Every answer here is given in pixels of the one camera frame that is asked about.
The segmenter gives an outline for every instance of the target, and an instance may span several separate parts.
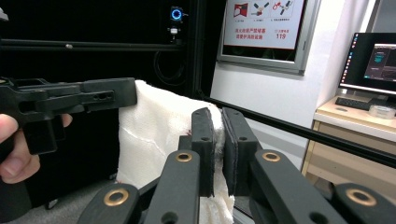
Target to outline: wooden desk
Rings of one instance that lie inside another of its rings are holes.
[[[396,154],[396,118],[375,118],[368,111],[335,105],[335,100],[318,108],[314,130]],[[353,182],[376,190],[396,204],[396,169],[336,148],[310,141],[302,172],[313,184],[319,177],[335,185]]]

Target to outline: brass screw insert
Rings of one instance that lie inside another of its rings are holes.
[[[264,154],[262,154],[262,157],[266,161],[280,161],[280,157],[274,152],[265,152]]]
[[[190,160],[192,160],[192,155],[190,153],[180,153],[180,154],[177,154],[176,160],[183,161],[183,162],[190,161]]]
[[[121,197],[117,198],[116,200],[111,199],[111,196],[113,196],[115,194],[120,194]],[[113,189],[106,194],[106,196],[104,198],[104,202],[105,202],[105,205],[107,205],[107,206],[117,206],[122,203],[125,203],[125,201],[128,199],[128,197],[129,197],[129,193],[126,189]]]
[[[364,206],[376,205],[375,197],[361,189],[347,189],[346,196],[353,202]]]

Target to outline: computer monitor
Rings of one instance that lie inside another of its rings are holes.
[[[339,88],[388,96],[396,104],[396,33],[353,35]]]

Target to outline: white towel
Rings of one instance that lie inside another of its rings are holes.
[[[161,175],[167,156],[181,135],[191,132],[191,113],[207,107],[215,129],[215,197],[201,197],[200,223],[233,223],[234,198],[222,174],[224,126],[219,109],[160,90],[137,80],[137,105],[120,108],[120,161],[117,180],[138,189]]]

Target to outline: hand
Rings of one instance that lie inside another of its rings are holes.
[[[72,122],[70,115],[62,115],[64,127]],[[31,155],[22,130],[18,130],[17,121],[5,114],[0,114],[0,143],[14,134],[14,150],[0,164],[0,176],[8,184],[21,182],[35,174],[40,168],[38,155]]]

